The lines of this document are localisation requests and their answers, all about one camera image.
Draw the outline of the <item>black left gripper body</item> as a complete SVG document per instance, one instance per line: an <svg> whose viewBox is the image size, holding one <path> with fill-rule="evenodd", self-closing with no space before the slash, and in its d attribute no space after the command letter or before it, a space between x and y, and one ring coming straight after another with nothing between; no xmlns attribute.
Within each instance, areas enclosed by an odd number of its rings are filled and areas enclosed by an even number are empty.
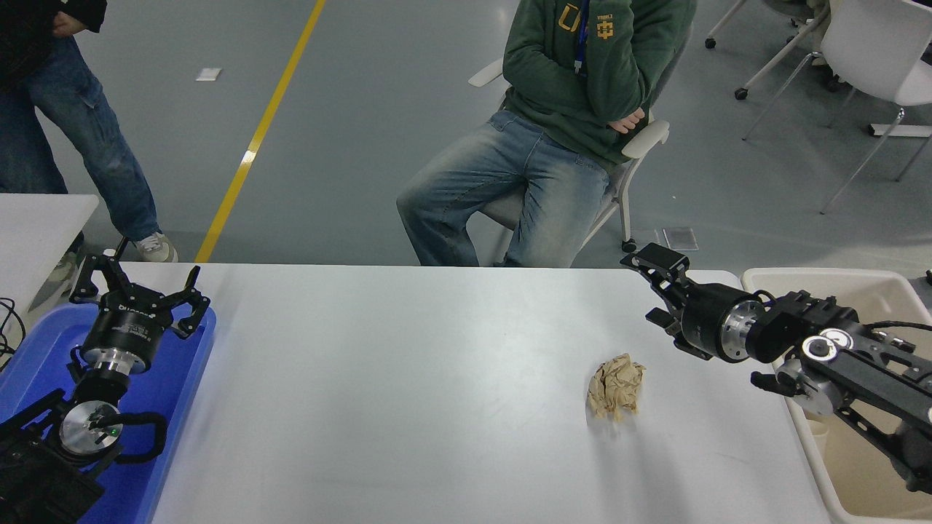
<svg viewBox="0 0 932 524"><path fill-rule="evenodd" d="M173 323L172 308L158 298L141 298L110 292L99 302L99 315L81 345L81 358L89 364L129 359L151 364L161 338Z"/></svg>

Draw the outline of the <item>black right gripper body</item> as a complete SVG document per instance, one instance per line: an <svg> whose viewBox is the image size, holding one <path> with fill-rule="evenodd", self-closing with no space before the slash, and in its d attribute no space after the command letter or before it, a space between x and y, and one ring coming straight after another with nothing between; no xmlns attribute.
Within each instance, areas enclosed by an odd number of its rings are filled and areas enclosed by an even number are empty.
<svg viewBox="0 0 932 524"><path fill-rule="evenodd" d="M682 302L680 325L684 344L703 360L742 362L749 358L743 347L736 309L752 303L752 296L722 283L678 283Z"/></svg>

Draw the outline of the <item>seated person's right hand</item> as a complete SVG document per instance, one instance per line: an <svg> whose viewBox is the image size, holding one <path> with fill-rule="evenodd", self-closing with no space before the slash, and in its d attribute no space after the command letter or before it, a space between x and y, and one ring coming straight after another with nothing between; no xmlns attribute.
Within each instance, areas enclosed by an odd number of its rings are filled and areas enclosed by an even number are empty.
<svg viewBox="0 0 932 524"><path fill-rule="evenodd" d="M620 134L629 134L635 132L635 129L638 129L638 126L646 125L649 123L649 106L647 107L638 107L633 110L629 115L620 117L620 119L615 120L614 122L608 122L607 128L613 130L613 132L618 132Z"/></svg>

